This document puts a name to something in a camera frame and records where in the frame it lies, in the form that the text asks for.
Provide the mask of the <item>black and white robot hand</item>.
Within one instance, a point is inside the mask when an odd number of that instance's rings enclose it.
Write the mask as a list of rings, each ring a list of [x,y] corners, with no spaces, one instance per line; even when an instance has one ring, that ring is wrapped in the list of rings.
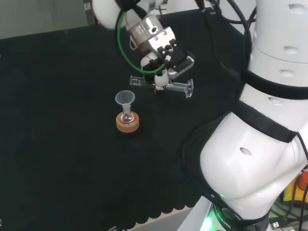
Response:
[[[160,73],[143,74],[141,82],[145,86],[153,87],[156,91],[172,90],[180,91],[187,98],[193,94],[193,80],[187,83],[175,81],[194,65],[194,58],[181,47],[176,40],[171,27],[167,27],[142,43],[147,54],[141,60],[141,69],[150,71],[164,65]]]

